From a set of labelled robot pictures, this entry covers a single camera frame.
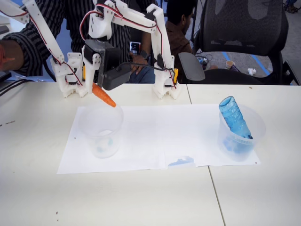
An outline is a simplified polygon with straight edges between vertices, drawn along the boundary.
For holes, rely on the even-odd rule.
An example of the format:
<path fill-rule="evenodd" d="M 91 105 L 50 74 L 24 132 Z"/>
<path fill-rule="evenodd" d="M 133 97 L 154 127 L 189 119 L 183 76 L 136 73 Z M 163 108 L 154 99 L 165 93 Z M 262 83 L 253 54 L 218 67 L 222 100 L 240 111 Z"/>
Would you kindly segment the person left hand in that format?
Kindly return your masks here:
<path fill-rule="evenodd" d="M 132 58 L 131 72 L 138 75 L 144 68 L 144 65 L 147 65 L 148 62 L 141 55 L 135 55 L 132 52 L 130 52 L 129 54 Z"/>

